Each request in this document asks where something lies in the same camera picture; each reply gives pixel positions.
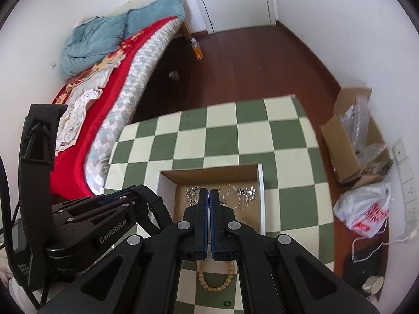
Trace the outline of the white cardboard box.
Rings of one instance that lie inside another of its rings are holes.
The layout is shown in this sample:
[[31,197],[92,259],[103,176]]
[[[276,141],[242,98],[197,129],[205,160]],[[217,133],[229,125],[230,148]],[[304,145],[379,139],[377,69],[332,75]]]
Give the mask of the white cardboard box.
[[233,209],[239,222],[266,233],[266,202],[262,164],[160,171],[156,193],[173,221],[197,203],[201,189],[214,189],[223,206]]

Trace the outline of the white plastic shopping bag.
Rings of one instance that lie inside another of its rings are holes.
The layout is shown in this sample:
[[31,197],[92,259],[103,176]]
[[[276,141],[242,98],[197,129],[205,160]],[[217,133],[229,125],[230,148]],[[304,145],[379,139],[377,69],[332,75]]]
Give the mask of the white plastic shopping bag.
[[333,213],[347,229],[372,238],[388,218],[392,199],[392,184],[369,184],[342,194]]

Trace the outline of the green checkered tablecloth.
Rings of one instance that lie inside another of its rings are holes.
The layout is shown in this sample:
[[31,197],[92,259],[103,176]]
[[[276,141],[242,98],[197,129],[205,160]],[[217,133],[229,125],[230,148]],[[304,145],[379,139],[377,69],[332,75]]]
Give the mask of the green checkered tablecloth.
[[266,233],[290,235],[334,266],[332,201],[313,127],[295,97],[233,102],[127,125],[104,189],[157,185],[163,170],[259,164]]

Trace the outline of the red patterned bed quilt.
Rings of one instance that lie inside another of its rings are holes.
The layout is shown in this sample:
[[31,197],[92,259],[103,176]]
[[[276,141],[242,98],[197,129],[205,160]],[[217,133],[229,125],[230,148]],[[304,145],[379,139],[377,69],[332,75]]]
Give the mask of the red patterned bed quilt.
[[112,148],[181,24],[175,17],[155,22],[62,88],[54,102],[68,108],[56,140],[52,194],[70,200],[104,191]]

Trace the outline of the brown cardboard box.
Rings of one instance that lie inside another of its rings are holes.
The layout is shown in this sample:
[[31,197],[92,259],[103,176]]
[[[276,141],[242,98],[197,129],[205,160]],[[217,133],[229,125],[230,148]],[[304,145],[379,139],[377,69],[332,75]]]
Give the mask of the brown cardboard box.
[[342,89],[333,116],[320,127],[337,182],[353,189],[383,181],[392,166],[369,110],[371,93],[365,87]]

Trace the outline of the white power strip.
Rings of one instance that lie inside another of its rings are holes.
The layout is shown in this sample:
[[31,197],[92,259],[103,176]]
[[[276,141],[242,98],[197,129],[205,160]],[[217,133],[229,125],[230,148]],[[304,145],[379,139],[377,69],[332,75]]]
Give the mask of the white power strip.
[[398,174],[401,180],[403,205],[406,221],[406,235],[410,241],[418,241],[418,192],[415,185],[413,169],[401,139],[391,148]]

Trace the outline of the clear plastic packaging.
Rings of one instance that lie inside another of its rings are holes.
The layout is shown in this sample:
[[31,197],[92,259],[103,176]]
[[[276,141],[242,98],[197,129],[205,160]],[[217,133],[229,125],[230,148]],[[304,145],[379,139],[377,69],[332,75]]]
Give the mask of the clear plastic packaging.
[[340,97],[342,104],[336,104],[335,111],[349,138],[361,173],[366,175],[385,175],[391,160],[383,158],[387,147],[373,132],[373,118],[369,109],[371,90],[354,88],[344,90]]

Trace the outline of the small round cup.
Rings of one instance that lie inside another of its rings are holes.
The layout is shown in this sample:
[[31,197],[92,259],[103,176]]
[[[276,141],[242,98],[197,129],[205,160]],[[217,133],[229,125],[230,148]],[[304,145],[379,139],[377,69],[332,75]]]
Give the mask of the small round cup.
[[172,80],[178,80],[179,79],[179,74],[176,70],[173,70],[172,72],[169,73],[169,77]]

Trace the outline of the blue folded duvet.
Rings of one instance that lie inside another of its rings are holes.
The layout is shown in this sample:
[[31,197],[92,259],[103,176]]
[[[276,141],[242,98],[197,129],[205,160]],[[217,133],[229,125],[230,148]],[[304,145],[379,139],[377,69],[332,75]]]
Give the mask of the blue folded duvet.
[[75,26],[66,38],[60,59],[63,79],[98,63],[117,50],[122,41],[156,21],[185,19],[185,0],[129,0],[107,16],[95,16]]

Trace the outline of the orange drink bottle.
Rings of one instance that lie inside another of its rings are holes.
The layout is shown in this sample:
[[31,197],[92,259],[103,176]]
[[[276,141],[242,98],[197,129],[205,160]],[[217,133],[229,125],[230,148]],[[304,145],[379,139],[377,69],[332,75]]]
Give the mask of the orange drink bottle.
[[198,43],[198,41],[195,38],[191,38],[191,45],[192,45],[192,48],[195,52],[196,58],[198,60],[202,60],[204,58],[204,54],[203,54],[203,51],[200,47],[200,44]]

